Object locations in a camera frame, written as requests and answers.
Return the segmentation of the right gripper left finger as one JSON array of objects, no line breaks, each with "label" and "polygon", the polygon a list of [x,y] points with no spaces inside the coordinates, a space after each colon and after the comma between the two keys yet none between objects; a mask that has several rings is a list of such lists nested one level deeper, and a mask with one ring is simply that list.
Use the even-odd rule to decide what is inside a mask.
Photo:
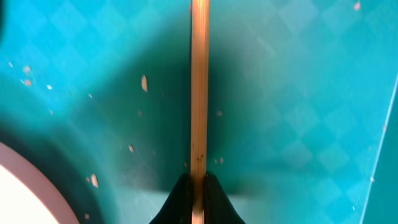
[{"label": "right gripper left finger", "polygon": [[191,224],[191,177],[182,174],[150,224]]}]

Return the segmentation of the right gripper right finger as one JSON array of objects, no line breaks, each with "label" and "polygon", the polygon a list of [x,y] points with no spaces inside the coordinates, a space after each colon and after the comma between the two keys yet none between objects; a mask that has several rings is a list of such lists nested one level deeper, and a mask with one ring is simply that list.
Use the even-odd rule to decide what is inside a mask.
[{"label": "right gripper right finger", "polygon": [[245,224],[229,201],[216,175],[207,172],[204,187],[205,224]]}]

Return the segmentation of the wooden chopstick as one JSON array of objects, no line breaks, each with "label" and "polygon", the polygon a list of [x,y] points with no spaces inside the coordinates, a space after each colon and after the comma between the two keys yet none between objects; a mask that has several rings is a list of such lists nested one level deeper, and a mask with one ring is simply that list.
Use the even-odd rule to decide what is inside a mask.
[{"label": "wooden chopstick", "polygon": [[210,0],[193,0],[190,140],[190,174],[193,182],[193,224],[202,224],[205,222],[203,196],[207,155],[209,34]]}]

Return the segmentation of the teal serving tray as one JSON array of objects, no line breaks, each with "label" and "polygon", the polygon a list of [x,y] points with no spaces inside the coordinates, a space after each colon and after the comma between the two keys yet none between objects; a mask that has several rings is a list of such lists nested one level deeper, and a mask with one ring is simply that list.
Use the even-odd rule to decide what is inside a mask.
[{"label": "teal serving tray", "polygon": [[[79,223],[149,223],[190,167],[191,2],[1,2],[1,142]],[[397,2],[212,1],[207,168],[246,223],[363,223]]]}]

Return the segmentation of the white plate with peanut shells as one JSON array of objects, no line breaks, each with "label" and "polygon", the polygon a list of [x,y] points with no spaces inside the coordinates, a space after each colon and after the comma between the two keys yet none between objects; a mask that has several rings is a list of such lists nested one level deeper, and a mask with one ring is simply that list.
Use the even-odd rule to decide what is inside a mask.
[{"label": "white plate with peanut shells", "polygon": [[1,224],[78,224],[57,188],[28,160],[1,144]]}]

